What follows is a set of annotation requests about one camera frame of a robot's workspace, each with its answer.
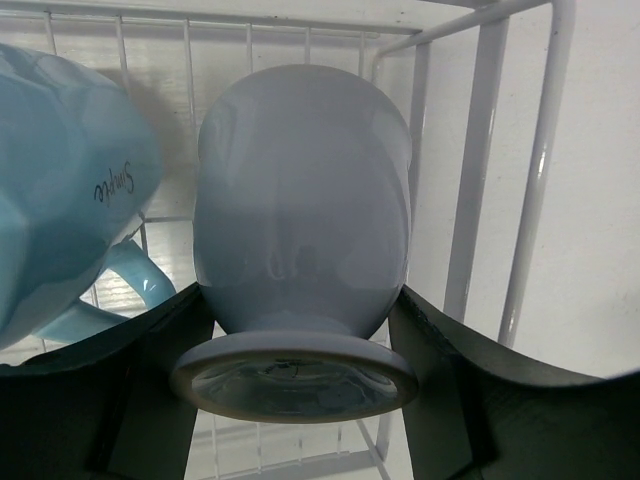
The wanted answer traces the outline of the faceted light blue mug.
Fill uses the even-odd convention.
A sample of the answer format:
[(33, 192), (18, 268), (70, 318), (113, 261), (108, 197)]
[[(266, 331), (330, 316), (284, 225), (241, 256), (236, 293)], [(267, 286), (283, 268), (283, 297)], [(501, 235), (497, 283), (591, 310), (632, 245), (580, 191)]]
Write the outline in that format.
[(135, 242), (163, 176), (126, 91), (79, 63), (1, 48), (1, 344), (74, 343), (122, 322), (83, 300), (105, 270), (153, 308), (175, 292)]

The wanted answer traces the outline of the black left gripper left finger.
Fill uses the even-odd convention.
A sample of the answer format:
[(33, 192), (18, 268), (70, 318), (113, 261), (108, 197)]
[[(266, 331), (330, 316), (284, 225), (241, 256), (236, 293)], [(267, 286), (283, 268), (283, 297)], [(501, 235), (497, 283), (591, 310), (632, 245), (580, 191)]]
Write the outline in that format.
[(86, 340), (2, 365), (2, 478), (183, 478), (197, 410), (169, 376), (213, 325), (191, 285)]

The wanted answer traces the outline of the grey footed mug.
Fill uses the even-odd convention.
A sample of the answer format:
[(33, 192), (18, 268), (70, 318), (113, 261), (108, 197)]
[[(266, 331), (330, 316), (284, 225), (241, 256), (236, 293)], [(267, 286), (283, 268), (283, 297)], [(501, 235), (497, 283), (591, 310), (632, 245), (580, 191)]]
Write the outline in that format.
[(341, 69), (252, 73), (198, 136), (193, 258), (219, 338), (170, 376), (197, 408), (313, 424), (380, 415), (418, 381), (374, 343), (405, 283), (412, 141), (395, 104)]

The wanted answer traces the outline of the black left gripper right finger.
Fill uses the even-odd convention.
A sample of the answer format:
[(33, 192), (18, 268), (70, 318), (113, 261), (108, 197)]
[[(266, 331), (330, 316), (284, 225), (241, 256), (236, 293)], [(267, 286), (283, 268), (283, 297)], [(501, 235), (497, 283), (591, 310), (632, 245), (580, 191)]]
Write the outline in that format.
[(413, 367), (403, 418), (417, 479), (635, 479), (639, 376), (609, 379), (511, 350), (404, 288), (389, 316)]

